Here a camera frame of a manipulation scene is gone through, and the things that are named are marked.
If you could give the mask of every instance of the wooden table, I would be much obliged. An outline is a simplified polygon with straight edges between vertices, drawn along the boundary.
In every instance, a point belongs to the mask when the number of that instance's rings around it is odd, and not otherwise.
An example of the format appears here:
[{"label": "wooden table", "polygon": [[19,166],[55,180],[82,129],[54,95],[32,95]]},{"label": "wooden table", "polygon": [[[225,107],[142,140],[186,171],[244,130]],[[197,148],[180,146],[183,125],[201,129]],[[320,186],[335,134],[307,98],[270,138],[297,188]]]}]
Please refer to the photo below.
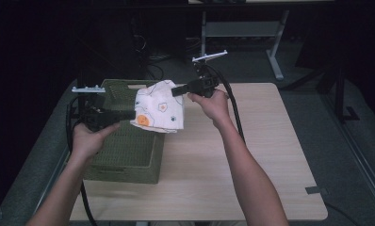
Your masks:
[{"label": "wooden table", "polygon": [[[281,197],[289,220],[328,215],[278,89],[232,84],[247,142]],[[244,220],[220,134],[185,98],[185,129],[166,135],[157,185],[85,181],[97,220]],[[78,197],[71,220],[87,220]]]}]

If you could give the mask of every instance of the white bracket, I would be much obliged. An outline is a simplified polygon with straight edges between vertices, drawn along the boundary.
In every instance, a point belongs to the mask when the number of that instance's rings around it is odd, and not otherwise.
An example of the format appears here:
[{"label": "white bracket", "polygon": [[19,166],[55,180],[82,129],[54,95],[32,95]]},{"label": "white bracket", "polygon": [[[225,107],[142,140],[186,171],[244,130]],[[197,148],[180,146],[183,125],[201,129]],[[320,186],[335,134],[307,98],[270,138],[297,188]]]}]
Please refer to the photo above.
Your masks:
[{"label": "white bracket", "polygon": [[224,50],[222,53],[218,53],[218,54],[204,55],[204,56],[201,56],[201,57],[198,57],[198,58],[194,57],[191,61],[192,62],[198,62],[199,60],[204,59],[205,62],[207,62],[210,59],[217,58],[217,57],[222,57],[222,56],[227,55],[227,54],[228,54],[228,52],[226,52],[226,50]]},{"label": "white bracket", "polygon": [[73,87],[71,92],[106,92],[106,89],[99,88],[99,86],[96,85],[94,88],[85,87],[77,89],[76,87]]}]

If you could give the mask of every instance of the person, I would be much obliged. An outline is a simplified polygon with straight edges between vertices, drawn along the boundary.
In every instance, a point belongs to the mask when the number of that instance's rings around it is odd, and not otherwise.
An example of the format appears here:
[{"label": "person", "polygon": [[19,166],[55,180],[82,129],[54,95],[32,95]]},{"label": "person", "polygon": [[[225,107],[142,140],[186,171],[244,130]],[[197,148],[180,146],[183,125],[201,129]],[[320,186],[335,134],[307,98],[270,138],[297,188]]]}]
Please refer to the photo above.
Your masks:
[{"label": "person", "polygon": [[83,175],[105,138],[120,128],[110,125],[96,133],[79,123],[73,129],[73,152],[43,205],[26,225],[69,225],[71,212],[82,185]]},{"label": "person", "polygon": [[[189,93],[220,131],[237,199],[247,225],[288,225],[278,193],[255,161],[229,116],[225,92],[215,89],[211,98]],[[114,124],[92,133],[84,124],[74,128],[73,153],[65,170],[38,212],[27,225],[68,225],[83,174],[106,136],[118,129]]]}]

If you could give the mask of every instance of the right hand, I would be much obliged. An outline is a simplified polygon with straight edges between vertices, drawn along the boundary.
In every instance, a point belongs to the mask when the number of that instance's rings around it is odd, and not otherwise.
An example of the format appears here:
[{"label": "right hand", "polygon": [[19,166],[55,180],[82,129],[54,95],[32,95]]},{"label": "right hand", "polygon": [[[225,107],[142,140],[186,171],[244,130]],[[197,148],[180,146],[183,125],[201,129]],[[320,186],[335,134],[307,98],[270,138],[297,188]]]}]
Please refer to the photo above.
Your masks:
[{"label": "right hand", "polygon": [[194,93],[189,93],[188,98],[192,102],[199,104],[204,114],[213,120],[214,125],[218,125],[222,121],[229,121],[228,99],[226,93],[215,89],[211,98],[205,98]]}]

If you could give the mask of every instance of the forearm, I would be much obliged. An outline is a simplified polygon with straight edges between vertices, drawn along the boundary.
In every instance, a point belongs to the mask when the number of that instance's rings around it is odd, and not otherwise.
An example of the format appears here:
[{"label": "forearm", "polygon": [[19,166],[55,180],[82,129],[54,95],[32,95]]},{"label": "forearm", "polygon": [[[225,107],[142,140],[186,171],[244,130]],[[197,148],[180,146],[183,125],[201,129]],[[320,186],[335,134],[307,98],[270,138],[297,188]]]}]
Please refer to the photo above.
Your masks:
[{"label": "forearm", "polygon": [[275,187],[229,119],[215,123],[222,136],[235,191],[249,225],[287,225]]},{"label": "forearm", "polygon": [[89,161],[71,157],[49,196],[27,225],[68,225]]}]

